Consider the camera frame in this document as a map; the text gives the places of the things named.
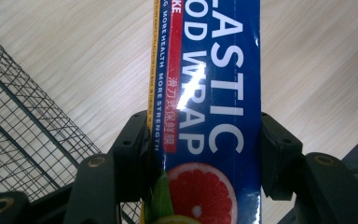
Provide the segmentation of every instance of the wire basket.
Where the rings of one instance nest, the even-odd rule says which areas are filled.
[[[0,46],[0,192],[19,190],[30,201],[75,180],[76,167],[101,151]],[[123,218],[139,221],[138,203]]]

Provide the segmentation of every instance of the grapefruit half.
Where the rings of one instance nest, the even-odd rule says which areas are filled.
[[[202,224],[236,224],[234,188],[228,178],[211,165],[189,162],[168,172],[173,212]]]

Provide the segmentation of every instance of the product packaging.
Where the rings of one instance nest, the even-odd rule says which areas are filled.
[[[151,223],[260,222],[259,0],[156,0]]]

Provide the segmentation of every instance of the red grapefruit flesh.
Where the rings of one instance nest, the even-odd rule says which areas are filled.
[[[236,224],[237,200],[228,178],[211,165],[189,162],[168,172],[173,212],[202,224]]]

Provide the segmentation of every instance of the wooden floor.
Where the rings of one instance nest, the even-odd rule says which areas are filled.
[[[0,0],[0,43],[107,151],[147,107],[153,0]],[[358,143],[358,1],[262,0],[262,108],[304,143]],[[291,203],[263,201],[264,223]]]

